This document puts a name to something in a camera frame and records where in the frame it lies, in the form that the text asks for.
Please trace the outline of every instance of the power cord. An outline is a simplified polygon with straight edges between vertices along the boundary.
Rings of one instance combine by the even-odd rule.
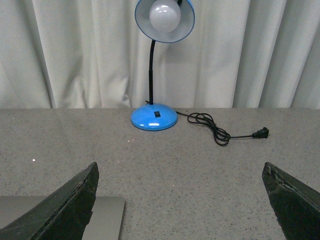
[[[178,111],[176,113],[187,117],[188,122],[191,124],[200,124],[210,128],[213,133],[214,141],[222,147],[226,146],[229,143],[230,139],[266,139],[269,135],[269,129],[264,127],[261,130],[252,133],[251,135],[230,136],[230,134],[227,133],[226,130],[218,127],[213,117],[207,113],[193,112],[189,115]]]

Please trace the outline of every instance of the blue desk lamp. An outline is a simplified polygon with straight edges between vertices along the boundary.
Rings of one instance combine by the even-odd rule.
[[[135,21],[140,30],[152,39],[149,60],[149,103],[131,115],[132,124],[142,130],[159,131],[172,127],[178,115],[169,106],[154,103],[153,57],[155,43],[175,43],[187,37],[195,25],[191,0],[139,0]]]

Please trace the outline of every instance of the lamp shade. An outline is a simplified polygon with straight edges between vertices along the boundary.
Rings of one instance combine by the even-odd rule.
[[[140,30],[149,38],[161,43],[175,43],[187,37],[195,25],[195,10],[190,0],[180,4],[180,22],[170,32],[158,31],[150,20],[150,11],[155,0],[139,0],[135,7],[134,17]]]

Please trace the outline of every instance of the blue lamp base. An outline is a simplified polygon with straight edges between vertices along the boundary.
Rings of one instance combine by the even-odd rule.
[[[178,121],[175,110],[163,104],[147,104],[137,108],[131,115],[131,123],[138,129],[160,131],[171,128]]]

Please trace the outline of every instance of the silver laptop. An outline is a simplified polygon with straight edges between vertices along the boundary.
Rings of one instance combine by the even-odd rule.
[[[0,196],[0,229],[27,213],[45,196]],[[97,196],[82,240],[118,240],[125,209],[119,196]]]

